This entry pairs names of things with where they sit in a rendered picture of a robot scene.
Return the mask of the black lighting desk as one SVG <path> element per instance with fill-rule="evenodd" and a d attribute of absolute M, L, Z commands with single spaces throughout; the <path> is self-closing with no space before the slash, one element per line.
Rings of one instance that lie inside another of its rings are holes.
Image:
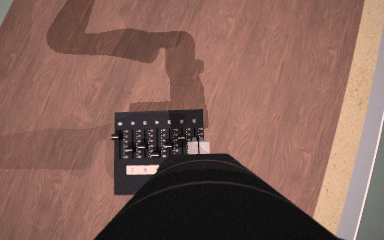
<path fill-rule="evenodd" d="M 203 109 L 115 112 L 114 195 L 135 195 L 193 137 L 204 139 Z"/>

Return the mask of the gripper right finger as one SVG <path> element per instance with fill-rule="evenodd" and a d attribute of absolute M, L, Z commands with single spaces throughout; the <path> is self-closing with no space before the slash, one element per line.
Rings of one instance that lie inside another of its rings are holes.
<path fill-rule="evenodd" d="M 209 141 L 204 141 L 202 137 L 198 137 L 198 154 L 210 154 Z"/>

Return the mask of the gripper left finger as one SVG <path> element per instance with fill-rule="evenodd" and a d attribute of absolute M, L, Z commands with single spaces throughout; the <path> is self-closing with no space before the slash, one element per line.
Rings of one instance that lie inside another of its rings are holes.
<path fill-rule="evenodd" d="M 188 154 L 198 154 L 198 138 L 193 137 L 192 141 L 188 141 Z"/>

